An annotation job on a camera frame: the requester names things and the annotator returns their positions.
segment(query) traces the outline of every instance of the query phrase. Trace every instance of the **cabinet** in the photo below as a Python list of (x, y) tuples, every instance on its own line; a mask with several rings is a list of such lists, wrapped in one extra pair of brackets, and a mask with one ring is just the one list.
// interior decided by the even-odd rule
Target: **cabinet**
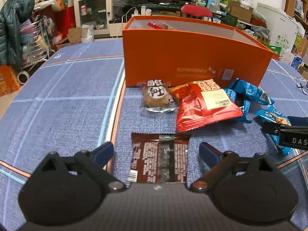
[(94, 35), (110, 33), (112, 0), (74, 0), (76, 26), (93, 25)]

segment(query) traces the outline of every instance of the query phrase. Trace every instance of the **robotic arm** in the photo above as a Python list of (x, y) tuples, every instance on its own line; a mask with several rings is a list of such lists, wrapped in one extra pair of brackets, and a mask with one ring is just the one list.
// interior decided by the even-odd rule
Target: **robotic arm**
[(211, 170), (190, 188), (127, 188), (102, 169), (113, 155), (110, 142), (73, 157), (50, 153), (19, 194), (27, 220), (20, 231), (299, 230), (290, 223), (298, 195), (267, 156), (243, 158), (208, 143), (201, 143), (199, 154)]

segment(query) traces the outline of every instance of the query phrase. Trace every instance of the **blue snack package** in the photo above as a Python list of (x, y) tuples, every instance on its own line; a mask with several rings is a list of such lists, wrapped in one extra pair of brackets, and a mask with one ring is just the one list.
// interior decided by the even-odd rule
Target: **blue snack package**
[(232, 120), (238, 121), (238, 122), (245, 122), (245, 123), (252, 123), (252, 120), (247, 119), (247, 114), (250, 108), (250, 100), (248, 98), (245, 98), (242, 95), (237, 94), (232, 89), (224, 89), (224, 91), (227, 93), (227, 95), (230, 97), (230, 99), (240, 108), (242, 109), (243, 116), (233, 118)]
[(234, 90), (236, 93), (247, 96), (249, 99), (258, 102), (261, 105), (274, 104), (274, 101), (268, 97), (266, 92), (239, 78), (236, 78), (233, 82), (231, 82), (228, 88)]
[[(284, 124), (284, 125), (291, 125), (289, 119), (284, 116), (282, 113), (280, 113), (274, 106), (270, 106), (268, 109), (264, 110), (258, 110), (256, 112), (257, 116), (260, 116), (263, 122), (276, 122), (278, 124)], [(281, 150), (283, 156), (287, 156), (292, 152), (291, 147), (286, 146), (280, 146), (279, 143), (279, 136), (273, 136), (269, 135), (273, 142), (275, 143), (276, 147)]]

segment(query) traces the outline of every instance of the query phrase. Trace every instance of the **glass cabinet door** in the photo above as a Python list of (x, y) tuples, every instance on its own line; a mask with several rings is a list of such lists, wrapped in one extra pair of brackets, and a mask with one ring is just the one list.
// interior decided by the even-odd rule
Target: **glass cabinet door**
[(94, 30), (107, 29), (106, 0), (81, 0), (80, 24), (93, 25)]

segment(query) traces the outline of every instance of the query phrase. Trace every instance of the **white refrigerator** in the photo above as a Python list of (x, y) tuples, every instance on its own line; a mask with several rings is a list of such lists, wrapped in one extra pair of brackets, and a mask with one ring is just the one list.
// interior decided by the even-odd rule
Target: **white refrigerator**
[(281, 47), (283, 52), (291, 52), (298, 31), (298, 26), (284, 11), (271, 6), (258, 3), (257, 11), (266, 18), (269, 29), (269, 45)]

